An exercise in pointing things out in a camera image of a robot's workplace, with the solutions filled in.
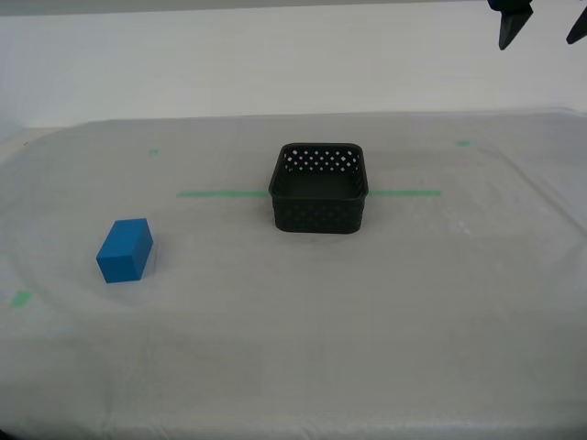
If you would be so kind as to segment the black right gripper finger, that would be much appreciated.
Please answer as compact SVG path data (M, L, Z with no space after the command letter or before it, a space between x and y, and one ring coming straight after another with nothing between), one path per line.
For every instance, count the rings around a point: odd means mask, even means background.
M572 26L566 41L569 45L572 45L587 36L587 8L585 8L580 14L577 21Z
M532 0L488 0L487 3L501 14L498 47L505 50L533 15Z

